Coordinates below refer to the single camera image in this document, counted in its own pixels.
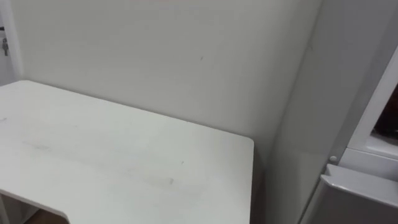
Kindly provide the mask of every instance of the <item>white table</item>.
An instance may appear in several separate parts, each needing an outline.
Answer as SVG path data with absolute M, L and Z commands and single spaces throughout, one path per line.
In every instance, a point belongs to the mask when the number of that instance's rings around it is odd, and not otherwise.
M 248 224 L 253 147 L 47 85 L 0 87 L 0 193 L 71 224 Z

